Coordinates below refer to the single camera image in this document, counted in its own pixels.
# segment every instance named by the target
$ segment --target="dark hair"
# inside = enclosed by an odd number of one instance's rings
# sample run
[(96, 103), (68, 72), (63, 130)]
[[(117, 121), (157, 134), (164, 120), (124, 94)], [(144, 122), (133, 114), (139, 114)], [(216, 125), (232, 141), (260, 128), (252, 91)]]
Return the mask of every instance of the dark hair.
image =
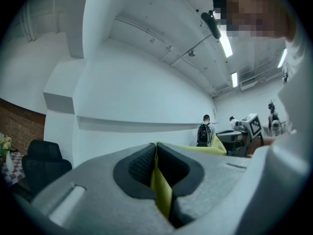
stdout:
[(271, 100), (271, 101), (269, 102), (269, 104), (268, 104), (268, 109), (270, 110), (270, 112), (271, 112), (272, 110), (275, 110), (275, 105), (274, 105), (274, 103), (273, 103), (272, 100)]
[(207, 119), (210, 119), (210, 116), (209, 116), (209, 115), (204, 115), (203, 121), (205, 121), (205, 120), (207, 120)]

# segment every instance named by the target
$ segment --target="checkered tablecloth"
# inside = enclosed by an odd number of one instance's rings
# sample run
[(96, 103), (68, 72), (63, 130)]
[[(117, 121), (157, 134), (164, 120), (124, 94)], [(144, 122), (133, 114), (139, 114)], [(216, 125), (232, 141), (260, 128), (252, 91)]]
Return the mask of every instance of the checkered tablecloth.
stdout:
[(19, 152), (11, 152), (11, 159), (14, 165), (14, 171), (11, 172), (7, 169), (6, 163), (3, 163), (3, 166), (1, 167), (1, 175), (8, 184), (8, 187), (14, 185), (18, 181), (20, 181), (22, 178), (25, 177), (23, 168), (22, 168), (22, 154)]

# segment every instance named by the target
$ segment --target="air conditioner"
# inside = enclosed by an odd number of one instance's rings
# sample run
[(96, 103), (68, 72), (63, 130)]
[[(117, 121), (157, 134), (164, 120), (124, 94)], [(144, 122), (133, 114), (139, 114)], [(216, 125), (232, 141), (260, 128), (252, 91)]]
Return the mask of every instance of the air conditioner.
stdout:
[(256, 77), (253, 77), (251, 79), (248, 79), (246, 81), (241, 82), (240, 83), (240, 89), (242, 91), (244, 91), (246, 89), (249, 89), (249, 88), (255, 86), (257, 83), (258, 83), (258, 79)]

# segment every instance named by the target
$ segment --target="fluorescent light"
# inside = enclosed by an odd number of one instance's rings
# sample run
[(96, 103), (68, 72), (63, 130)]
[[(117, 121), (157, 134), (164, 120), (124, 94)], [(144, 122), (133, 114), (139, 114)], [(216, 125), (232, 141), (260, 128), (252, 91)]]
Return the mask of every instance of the fluorescent light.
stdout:
[(220, 42), (221, 42), (222, 47), (224, 49), (225, 56), (226, 56), (226, 58), (230, 57), (233, 54), (233, 51), (231, 49), (230, 42), (229, 42), (229, 39), (228, 39), (227, 34), (226, 34), (226, 30), (222, 30), (220, 26), (218, 26), (218, 28), (221, 32)]
[(232, 73), (231, 79), (233, 80), (233, 87), (237, 87), (238, 86), (238, 78), (237, 78), (236, 72)]
[(279, 65), (277, 68), (281, 68), (286, 60), (286, 56), (287, 56), (287, 49), (284, 49), (283, 55), (282, 55), (282, 59), (279, 62)]

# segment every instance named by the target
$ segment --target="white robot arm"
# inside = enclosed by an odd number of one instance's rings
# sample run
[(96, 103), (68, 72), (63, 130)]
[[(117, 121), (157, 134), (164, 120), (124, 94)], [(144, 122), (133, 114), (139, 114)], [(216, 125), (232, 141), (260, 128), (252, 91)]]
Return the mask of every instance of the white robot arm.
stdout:
[[(246, 156), (252, 140), (257, 136), (261, 138), (261, 145), (263, 145), (262, 126), (257, 114), (249, 114), (241, 121), (236, 122), (234, 130), (219, 132), (216, 135), (228, 150), (228, 155), (231, 156)], [(247, 135), (245, 143), (242, 142), (244, 135)]]

